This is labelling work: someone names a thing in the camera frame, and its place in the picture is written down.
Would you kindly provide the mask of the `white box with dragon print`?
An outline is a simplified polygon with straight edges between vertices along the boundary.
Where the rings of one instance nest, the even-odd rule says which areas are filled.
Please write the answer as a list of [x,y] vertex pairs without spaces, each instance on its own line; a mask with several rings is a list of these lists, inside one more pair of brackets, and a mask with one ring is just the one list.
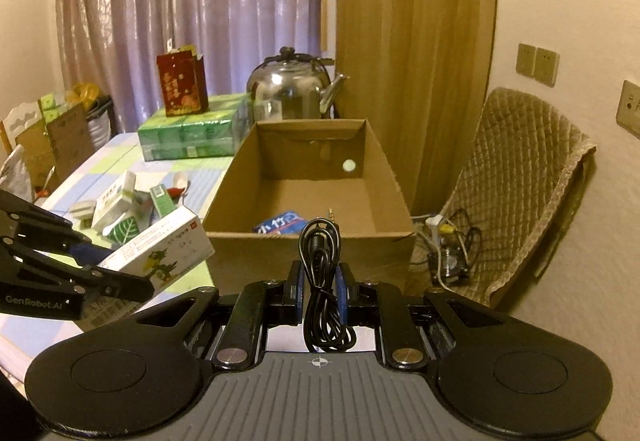
[[128,317],[213,253],[200,218],[189,208],[177,208],[99,263],[100,268],[146,279],[153,286],[152,296],[141,302],[97,297],[84,306],[75,324],[82,331],[91,331]]

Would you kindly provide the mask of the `blue dental floss pick box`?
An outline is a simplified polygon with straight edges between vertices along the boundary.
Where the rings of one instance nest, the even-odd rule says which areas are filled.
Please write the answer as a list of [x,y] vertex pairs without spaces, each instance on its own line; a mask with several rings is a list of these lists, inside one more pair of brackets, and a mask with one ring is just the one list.
[[273,218],[262,221],[254,227],[253,232],[264,235],[299,234],[306,227],[307,220],[295,211],[280,213]]

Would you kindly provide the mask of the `white green mecobalamin tablet box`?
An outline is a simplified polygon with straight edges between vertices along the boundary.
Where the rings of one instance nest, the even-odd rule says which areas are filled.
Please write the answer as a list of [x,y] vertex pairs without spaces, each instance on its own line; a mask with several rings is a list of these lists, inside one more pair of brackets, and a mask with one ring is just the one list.
[[127,170],[96,198],[91,228],[102,233],[113,224],[134,202],[137,175]]

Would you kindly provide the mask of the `green white medicine box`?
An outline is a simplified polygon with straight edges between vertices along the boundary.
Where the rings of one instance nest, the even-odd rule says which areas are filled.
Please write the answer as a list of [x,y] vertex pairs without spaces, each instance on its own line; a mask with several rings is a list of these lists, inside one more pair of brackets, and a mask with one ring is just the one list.
[[154,207],[154,212],[158,219],[163,219],[177,209],[174,200],[163,184],[158,184],[150,188],[150,196]]

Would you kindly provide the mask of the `checked tablecloth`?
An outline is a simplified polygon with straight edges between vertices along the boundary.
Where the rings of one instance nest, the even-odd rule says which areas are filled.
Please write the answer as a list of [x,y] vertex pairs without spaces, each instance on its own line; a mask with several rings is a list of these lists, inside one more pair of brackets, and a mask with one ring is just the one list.
[[[183,204],[204,218],[231,161],[228,156],[146,162],[137,135],[119,134],[74,171],[42,207],[67,219],[74,202],[97,198],[122,172],[134,172],[138,190],[149,190],[158,184],[171,187],[174,176],[183,172],[189,180]],[[27,367],[41,351],[79,333],[73,322],[3,314],[1,368],[23,380]]]

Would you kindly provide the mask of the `bags beside table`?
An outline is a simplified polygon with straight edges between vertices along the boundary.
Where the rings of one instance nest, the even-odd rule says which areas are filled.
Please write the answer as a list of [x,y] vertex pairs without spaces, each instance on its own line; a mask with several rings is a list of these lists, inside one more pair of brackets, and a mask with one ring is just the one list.
[[112,98],[94,83],[15,106],[1,120],[1,188],[27,201],[50,195],[116,132]]

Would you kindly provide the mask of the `brown cardboard box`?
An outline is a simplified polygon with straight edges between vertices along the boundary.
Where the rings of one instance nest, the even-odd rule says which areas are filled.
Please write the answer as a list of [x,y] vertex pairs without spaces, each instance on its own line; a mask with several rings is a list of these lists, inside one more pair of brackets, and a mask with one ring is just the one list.
[[294,234],[260,234],[293,211],[333,216],[341,259],[361,282],[404,286],[414,246],[404,196],[370,123],[358,119],[258,122],[224,174],[203,227],[214,247],[210,277],[224,295],[284,279]]

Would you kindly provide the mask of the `green tissue pack bundle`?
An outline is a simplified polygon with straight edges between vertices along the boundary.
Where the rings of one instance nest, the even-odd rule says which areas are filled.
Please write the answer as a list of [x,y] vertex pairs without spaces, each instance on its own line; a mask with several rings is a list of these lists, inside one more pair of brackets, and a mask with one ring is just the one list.
[[158,110],[137,131],[145,161],[233,156],[250,131],[243,93],[208,98],[208,111],[168,117]]

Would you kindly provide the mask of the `dark red gift box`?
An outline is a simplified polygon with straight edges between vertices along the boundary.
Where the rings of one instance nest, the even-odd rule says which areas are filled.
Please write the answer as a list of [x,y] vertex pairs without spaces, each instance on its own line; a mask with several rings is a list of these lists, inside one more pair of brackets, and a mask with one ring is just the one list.
[[193,44],[156,58],[165,115],[179,117],[208,111],[204,57]]

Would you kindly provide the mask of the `stainless steel kettle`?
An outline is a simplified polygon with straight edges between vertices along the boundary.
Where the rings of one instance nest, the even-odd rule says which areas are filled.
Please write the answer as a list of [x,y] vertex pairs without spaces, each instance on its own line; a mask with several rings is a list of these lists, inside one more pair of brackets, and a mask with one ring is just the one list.
[[284,46],[266,57],[247,80],[253,120],[329,118],[347,79],[343,74],[331,79],[322,58]]

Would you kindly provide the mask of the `quilted beige chair cushion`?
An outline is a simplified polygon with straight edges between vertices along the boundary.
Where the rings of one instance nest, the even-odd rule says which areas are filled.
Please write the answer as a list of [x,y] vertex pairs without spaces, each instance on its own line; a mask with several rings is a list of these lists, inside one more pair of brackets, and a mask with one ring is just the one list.
[[472,153],[442,213],[482,240],[469,278],[454,290],[495,308],[544,273],[572,224],[597,145],[550,103],[497,88]]

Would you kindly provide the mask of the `double wall socket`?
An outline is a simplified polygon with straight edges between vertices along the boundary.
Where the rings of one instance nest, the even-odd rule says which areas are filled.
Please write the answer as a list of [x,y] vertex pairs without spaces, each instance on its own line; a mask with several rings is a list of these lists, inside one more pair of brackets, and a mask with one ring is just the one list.
[[533,78],[553,88],[560,64],[560,54],[544,48],[520,43],[516,53],[515,71],[518,75]]

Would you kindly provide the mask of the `single wall socket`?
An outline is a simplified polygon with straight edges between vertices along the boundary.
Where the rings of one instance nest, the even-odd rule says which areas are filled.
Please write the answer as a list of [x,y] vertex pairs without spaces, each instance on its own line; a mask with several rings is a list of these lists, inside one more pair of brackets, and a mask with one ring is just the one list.
[[616,112],[617,124],[640,138],[640,86],[625,80]]

